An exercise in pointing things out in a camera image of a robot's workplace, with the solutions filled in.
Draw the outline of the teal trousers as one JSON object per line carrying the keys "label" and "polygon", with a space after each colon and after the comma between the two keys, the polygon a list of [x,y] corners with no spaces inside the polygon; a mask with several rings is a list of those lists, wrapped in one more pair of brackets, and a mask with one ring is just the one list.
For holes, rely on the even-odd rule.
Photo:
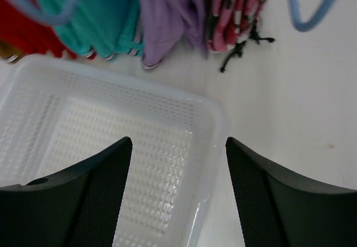
{"label": "teal trousers", "polygon": [[119,54],[143,52],[139,0],[78,0],[70,21],[53,30],[79,56],[94,52],[111,61]]}

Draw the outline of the white plastic mesh basket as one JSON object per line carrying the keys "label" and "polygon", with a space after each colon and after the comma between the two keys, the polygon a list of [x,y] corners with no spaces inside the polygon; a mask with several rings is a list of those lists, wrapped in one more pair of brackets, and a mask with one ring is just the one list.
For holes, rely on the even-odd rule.
{"label": "white plastic mesh basket", "polygon": [[115,246],[196,246],[223,152],[212,100],[53,57],[1,71],[1,185],[133,143]]}

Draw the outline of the red trousers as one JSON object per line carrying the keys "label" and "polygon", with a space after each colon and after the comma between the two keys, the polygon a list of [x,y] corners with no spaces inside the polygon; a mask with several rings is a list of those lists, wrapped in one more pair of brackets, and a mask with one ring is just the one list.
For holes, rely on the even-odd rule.
{"label": "red trousers", "polygon": [[62,57],[64,52],[72,59],[77,57],[59,40],[51,27],[29,19],[7,0],[1,0],[1,41],[25,54],[46,54],[50,51],[55,57]]}

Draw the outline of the pink floral trousers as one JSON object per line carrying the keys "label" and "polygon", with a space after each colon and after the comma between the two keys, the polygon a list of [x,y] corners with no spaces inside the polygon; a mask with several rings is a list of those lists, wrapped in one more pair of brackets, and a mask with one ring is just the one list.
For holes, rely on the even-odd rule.
{"label": "pink floral trousers", "polygon": [[214,53],[227,52],[219,71],[224,73],[229,60],[241,58],[248,40],[259,45],[275,42],[259,34],[261,13],[267,0],[211,0],[207,18],[208,48]]}

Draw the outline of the purple trousers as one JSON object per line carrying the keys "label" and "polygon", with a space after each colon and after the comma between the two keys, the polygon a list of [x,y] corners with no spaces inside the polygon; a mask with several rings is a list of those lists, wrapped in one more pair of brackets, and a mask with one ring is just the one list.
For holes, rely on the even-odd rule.
{"label": "purple trousers", "polygon": [[139,0],[139,3],[144,42],[142,65],[145,70],[162,62],[184,36],[204,57],[208,56],[204,0]]}

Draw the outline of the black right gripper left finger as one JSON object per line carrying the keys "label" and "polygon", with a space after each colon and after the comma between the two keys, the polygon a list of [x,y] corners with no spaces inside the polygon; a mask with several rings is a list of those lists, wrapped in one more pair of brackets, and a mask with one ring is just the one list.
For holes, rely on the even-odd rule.
{"label": "black right gripper left finger", "polygon": [[26,185],[1,188],[2,246],[111,246],[132,141]]}

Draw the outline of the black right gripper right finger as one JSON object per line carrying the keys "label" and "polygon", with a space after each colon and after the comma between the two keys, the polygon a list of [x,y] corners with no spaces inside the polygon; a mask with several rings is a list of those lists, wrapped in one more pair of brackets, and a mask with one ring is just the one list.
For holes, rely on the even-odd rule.
{"label": "black right gripper right finger", "polygon": [[226,156],[245,246],[356,246],[356,191],[275,163],[233,137]]}

